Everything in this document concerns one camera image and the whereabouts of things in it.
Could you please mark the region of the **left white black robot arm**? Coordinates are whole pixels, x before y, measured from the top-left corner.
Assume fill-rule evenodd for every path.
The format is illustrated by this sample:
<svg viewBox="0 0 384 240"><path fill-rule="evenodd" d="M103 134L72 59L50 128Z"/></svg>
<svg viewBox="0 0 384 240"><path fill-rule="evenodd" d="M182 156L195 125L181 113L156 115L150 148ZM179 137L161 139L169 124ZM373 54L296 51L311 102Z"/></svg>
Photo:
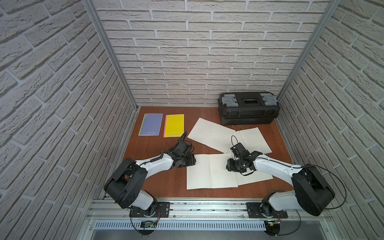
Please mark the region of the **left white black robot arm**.
<svg viewBox="0 0 384 240"><path fill-rule="evenodd" d="M194 146L186 141L187 133L184 132L173 147L156 157L139 161L131 158L123 160L106 181L104 191L122 209L135 207L142 210L145 216L152 216L157 210L157 199L142 190L144 182L160 172L196 164Z"/></svg>

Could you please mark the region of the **purple cover notebook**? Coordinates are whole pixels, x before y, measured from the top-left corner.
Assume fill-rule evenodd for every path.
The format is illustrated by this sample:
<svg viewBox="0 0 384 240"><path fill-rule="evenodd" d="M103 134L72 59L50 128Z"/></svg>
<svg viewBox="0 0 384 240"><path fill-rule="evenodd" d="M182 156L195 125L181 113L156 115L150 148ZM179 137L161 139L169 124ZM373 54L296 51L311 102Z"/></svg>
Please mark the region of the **purple cover notebook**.
<svg viewBox="0 0 384 240"><path fill-rule="evenodd" d="M139 136L158 136L162 125L163 114L144 114Z"/></svg>

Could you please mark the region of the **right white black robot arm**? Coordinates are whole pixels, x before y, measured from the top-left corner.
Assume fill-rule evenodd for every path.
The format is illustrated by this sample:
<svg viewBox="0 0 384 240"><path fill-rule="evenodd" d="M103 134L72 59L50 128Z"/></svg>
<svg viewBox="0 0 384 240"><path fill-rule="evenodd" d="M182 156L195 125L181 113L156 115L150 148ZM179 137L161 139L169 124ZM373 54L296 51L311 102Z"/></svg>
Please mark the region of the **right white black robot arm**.
<svg viewBox="0 0 384 240"><path fill-rule="evenodd" d="M226 169L248 176L263 172L277 177L293 187L292 191L273 192L267 195L259 207L261 214L271 218L284 210L304 210L312 216L319 216L335 197L335 192L313 165L292 165L272 159L261 152L249 152L237 143L230 150L233 158L228 159Z"/></svg>

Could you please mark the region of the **yellow cover notebook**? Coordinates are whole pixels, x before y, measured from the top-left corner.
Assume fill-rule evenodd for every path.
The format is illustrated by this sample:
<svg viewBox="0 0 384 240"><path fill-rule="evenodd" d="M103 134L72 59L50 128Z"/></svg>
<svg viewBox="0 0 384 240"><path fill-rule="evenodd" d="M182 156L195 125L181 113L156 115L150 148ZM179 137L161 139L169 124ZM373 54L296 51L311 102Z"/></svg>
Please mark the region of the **yellow cover notebook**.
<svg viewBox="0 0 384 240"><path fill-rule="evenodd" d="M184 114L166 115L164 138L181 137L184 134Z"/></svg>

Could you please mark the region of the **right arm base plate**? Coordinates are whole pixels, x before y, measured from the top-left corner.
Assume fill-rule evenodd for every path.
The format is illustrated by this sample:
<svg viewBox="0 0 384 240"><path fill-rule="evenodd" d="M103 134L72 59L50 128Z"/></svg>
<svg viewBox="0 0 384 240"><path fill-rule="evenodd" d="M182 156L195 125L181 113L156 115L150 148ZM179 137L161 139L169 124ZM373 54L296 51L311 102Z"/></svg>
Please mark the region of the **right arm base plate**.
<svg viewBox="0 0 384 240"><path fill-rule="evenodd" d="M286 219L288 214L286 211L276 211L273 207L266 203L246 203L248 216L250 219Z"/></svg>

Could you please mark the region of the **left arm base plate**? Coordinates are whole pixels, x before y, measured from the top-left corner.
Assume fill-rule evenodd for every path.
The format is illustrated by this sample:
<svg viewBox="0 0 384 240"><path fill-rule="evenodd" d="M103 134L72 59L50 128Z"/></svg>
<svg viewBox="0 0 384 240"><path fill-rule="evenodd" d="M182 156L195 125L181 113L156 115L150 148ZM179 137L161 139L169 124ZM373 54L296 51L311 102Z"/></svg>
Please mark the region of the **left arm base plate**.
<svg viewBox="0 0 384 240"><path fill-rule="evenodd" d="M143 210L139 207L130 207L131 218L167 218L170 212L170 202L153 202L148 209Z"/></svg>

